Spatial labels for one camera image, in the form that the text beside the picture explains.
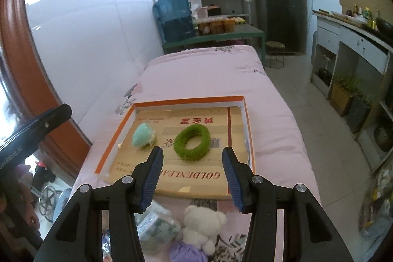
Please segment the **white teddy bear purple dress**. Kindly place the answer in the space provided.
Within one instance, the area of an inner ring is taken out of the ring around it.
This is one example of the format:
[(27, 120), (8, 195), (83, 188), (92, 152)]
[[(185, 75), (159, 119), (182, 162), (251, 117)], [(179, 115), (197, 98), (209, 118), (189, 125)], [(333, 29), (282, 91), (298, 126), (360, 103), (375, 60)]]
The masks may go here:
[(226, 215), (207, 207), (189, 205), (183, 228), (168, 250), (171, 261), (208, 261), (214, 255), (216, 238), (226, 225)]

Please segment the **orange rimmed cardboard box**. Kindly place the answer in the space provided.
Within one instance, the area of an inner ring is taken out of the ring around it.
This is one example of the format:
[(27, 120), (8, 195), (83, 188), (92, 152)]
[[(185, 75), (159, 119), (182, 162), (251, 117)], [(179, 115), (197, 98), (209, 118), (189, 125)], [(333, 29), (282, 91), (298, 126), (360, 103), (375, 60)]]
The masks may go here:
[[(144, 122), (155, 131), (155, 141), (136, 148), (132, 137)], [(164, 157), (156, 192), (170, 197), (230, 198), (222, 163), (225, 147), (233, 149), (238, 161), (255, 167), (249, 114), (242, 96), (133, 104), (115, 126), (95, 173), (114, 183), (145, 162), (155, 146), (162, 148)]]

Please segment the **small round stool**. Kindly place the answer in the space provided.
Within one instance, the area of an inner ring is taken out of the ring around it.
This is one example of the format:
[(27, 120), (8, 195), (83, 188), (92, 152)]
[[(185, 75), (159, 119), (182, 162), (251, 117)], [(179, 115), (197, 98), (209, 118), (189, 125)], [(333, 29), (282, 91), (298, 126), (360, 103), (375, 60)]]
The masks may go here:
[(270, 69), (282, 69), (284, 68), (284, 55), (285, 55), (285, 45), (281, 42), (267, 41), (266, 54), (267, 67)]

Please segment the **white kitchen counter cabinet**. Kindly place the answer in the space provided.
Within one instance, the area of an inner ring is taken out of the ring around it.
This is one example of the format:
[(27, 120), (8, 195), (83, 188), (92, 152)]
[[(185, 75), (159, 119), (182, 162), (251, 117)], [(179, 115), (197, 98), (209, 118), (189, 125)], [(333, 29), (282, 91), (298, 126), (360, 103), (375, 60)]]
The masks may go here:
[(384, 100), (392, 80), (392, 47), (373, 34), (329, 14), (317, 21), (310, 81), (329, 98), (336, 77), (353, 75), (374, 104)]

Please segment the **green patterned tissue pack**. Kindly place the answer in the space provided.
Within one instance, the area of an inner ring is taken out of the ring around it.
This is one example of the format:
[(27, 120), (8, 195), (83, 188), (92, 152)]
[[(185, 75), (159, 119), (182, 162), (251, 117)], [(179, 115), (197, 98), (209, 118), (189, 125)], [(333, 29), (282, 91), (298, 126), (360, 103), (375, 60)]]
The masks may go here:
[(146, 255), (162, 251), (181, 230), (181, 223), (172, 212), (155, 200), (144, 213), (135, 213), (134, 218), (142, 252)]

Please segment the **pink bed quilt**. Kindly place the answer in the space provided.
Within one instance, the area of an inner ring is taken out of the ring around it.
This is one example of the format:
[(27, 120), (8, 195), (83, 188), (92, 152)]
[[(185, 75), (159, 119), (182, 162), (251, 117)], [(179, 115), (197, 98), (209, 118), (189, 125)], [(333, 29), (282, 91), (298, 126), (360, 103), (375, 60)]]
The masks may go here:
[[(295, 117), (268, 77), (251, 46), (199, 48), (160, 56), (149, 62), (128, 95), (105, 122), (77, 177), (77, 185), (108, 186), (95, 173), (105, 146), (124, 113), (135, 103), (184, 98), (235, 97), (246, 101), (253, 139), (255, 167), (251, 170), (278, 186), (305, 184), (314, 195), (318, 186)], [(154, 200), (172, 212), (183, 228), (189, 205), (207, 207), (226, 215), (226, 225), (216, 238), (209, 261), (240, 261), (246, 244), (250, 216), (239, 213), (228, 199), (170, 197), (156, 192)], [(177, 236), (149, 261), (171, 261), (168, 250)]]

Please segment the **green low table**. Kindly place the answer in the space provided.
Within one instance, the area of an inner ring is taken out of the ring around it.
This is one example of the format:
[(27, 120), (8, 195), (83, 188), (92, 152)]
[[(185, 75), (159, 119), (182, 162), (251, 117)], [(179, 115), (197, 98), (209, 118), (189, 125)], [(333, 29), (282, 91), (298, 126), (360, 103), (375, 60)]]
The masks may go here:
[(266, 34), (264, 31), (249, 25), (235, 25), (235, 31), (230, 33), (223, 33), (218, 35), (196, 35), (195, 37), (185, 39), (177, 42), (163, 42), (162, 47), (165, 54), (170, 53), (171, 49), (187, 49), (188, 47), (205, 44), (208, 42), (223, 42), (223, 41), (234, 41), (244, 39), (260, 39), (260, 49), (256, 49), (258, 57), (262, 64), (265, 63), (266, 46), (265, 39)]

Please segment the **blue water jug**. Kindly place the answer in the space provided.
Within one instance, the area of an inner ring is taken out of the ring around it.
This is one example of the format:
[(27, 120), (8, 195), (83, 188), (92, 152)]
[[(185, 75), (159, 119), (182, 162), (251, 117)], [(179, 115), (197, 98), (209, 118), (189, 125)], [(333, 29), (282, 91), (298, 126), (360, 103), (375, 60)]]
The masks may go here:
[(157, 0), (153, 14), (163, 42), (178, 42), (195, 36), (189, 0)]

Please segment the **mint green soft toy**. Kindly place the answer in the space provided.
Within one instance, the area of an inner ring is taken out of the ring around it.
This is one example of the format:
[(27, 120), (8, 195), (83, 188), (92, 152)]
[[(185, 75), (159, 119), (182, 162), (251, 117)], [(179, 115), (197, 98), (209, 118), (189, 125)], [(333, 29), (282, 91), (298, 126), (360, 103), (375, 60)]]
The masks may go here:
[(137, 127), (132, 137), (132, 145), (136, 148), (142, 148), (146, 145), (151, 146), (154, 141), (155, 131), (146, 122)]

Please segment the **wooden planter box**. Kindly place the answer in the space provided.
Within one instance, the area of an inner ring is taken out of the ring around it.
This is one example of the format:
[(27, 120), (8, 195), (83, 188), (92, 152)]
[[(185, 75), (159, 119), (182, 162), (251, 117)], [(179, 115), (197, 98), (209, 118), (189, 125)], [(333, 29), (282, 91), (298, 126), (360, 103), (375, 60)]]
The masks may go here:
[(348, 93), (337, 83), (333, 83), (330, 96), (330, 105), (337, 111), (339, 116), (345, 116), (350, 108), (353, 95)]

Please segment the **orange wooden door frame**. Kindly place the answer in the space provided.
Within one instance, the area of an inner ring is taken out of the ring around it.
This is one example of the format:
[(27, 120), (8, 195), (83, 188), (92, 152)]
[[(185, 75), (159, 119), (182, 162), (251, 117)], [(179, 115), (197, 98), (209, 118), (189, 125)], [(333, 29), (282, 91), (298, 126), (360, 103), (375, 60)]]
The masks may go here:
[[(1, 0), (1, 48), (3, 79), (23, 120), (60, 106), (61, 100), (44, 71), (33, 41), (25, 0)], [(69, 120), (39, 146), (42, 161), (64, 181), (73, 183), (91, 144), (75, 122)]]

